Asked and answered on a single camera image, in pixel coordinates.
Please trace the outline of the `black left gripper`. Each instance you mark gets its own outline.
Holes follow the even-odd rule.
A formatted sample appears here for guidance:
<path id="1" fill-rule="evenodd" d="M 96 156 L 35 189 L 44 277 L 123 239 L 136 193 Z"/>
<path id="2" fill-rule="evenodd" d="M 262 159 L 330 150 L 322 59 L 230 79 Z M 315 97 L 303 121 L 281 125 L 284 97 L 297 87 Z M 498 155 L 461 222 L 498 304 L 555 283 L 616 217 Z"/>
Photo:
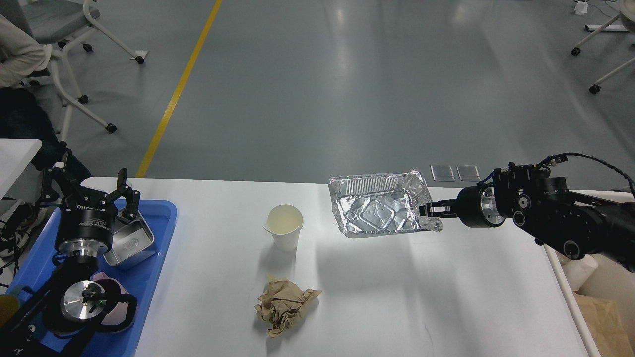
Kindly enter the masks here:
<path id="1" fill-rule="evenodd" d="M 55 238 L 57 253 L 68 257 L 98 257 L 113 248 L 114 220 L 118 214 L 114 201 L 124 197 L 126 205 L 121 218 L 134 221 L 141 194 L 127 183 L 126 168 L 118 172 L 113 192 L 80 192 L 80 180 L 68 169 L 70 156 L 72 151 L 66 150 L 60 160 L 41 169 L 40 205 L 60 205 L 61 218 Z"/>

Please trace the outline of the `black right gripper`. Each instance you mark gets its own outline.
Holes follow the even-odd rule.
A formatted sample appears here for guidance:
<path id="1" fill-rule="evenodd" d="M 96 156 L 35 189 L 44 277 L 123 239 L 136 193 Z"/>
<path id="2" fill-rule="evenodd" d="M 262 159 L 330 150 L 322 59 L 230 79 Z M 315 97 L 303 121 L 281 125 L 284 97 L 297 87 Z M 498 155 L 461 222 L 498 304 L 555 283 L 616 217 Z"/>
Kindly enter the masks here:
<path id="1" fill-rule="evenodd" d="M 505 221 L 497 209 L 491 184 L 464 188 L 456 199 L 425 203 L 420 206 L 420 216 L 459 218 L 470 228 L 497 228 Z"/>

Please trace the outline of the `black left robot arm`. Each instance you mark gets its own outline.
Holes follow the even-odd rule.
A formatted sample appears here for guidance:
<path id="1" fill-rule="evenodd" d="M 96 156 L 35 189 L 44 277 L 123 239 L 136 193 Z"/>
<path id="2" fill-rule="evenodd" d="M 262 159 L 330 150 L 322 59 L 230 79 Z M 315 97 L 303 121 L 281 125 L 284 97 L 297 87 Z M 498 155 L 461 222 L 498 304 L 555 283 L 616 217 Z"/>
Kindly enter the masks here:
<path id="1" fill-rule="evenodd" d="M 87 188 L 66 167 L 68 153 L 42 170 L 38 205 L 57 206 L 61 218 L 55 252 L 63 260 L 30 298 L 1 325 L 3 357 L 78 357 L 93 336 L 113 334 L 134 323 L 137 298 L 106 290 L 92 279 L 98 259 L 113 248 L 119 215 L 138 215 L 140 192 L 120 169 L 111 193 Z"/>

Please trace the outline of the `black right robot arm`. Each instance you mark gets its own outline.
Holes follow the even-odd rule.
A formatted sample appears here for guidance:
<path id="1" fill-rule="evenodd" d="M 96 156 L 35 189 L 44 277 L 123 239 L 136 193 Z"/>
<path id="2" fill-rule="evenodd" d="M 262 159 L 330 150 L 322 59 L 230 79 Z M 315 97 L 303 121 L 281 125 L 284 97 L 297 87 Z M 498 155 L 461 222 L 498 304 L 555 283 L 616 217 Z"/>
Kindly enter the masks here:
<path id="1" fill-rule="evenodd" d="M 462 189 L 456 199 L 425 203 L 420 215 L 458 218 L 471 228 L 495 228 L 506 219 L 569 260 L 600 254 L 629 272 L 635 269 L 634 203 L 619 203 L 569 190 L 551 167 L 573 156 L 547 156 L 535 164 L 508 164 Z"/>

